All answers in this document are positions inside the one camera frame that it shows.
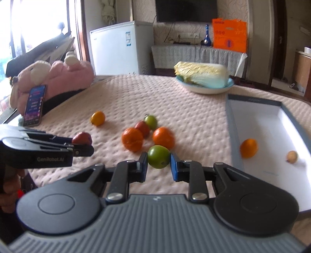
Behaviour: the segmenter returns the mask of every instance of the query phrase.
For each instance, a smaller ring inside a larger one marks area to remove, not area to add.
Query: black television screen
[[[211,22],[217,18],[217,0],[155,0],[158,22]]]

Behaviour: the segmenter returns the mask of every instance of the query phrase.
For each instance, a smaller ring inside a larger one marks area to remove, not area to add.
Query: orange box
[[[247,25],[238,19],[213,19],[214,48],[246,53]]]

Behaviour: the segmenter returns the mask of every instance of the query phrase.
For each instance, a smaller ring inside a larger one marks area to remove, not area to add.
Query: phone screen
[[[31,89],[24,115],[24,127],[40,124],[44,93],[45,85],[36,86]]]

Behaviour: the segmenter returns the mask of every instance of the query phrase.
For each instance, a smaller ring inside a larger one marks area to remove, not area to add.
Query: pink plush toy
[[[44,101],[68,91],[90,87],[94,71],[89,62],[79,61],[67,53],[65,62],[55,61],[51,66],[45,61],[37,61],[13,77],[10,106],[24,115],[30,90],[38,85],[46,85]]]

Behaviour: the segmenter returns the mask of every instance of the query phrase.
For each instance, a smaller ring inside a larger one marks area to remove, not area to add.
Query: wallpaper
[[[217,0],[218,17],[224,19],[241,19],[248,21],[248,0]],[[154,22],[154,40],[159,45],[169,41],[178,41],[180,33],[198,33],[200,38],[185,40],[192,43],[199,43],[205,37],[205,23],[157,23],[155,0],[133,0],[134,20]],[[214,33],[210,28],[210,38],[213,41]]]

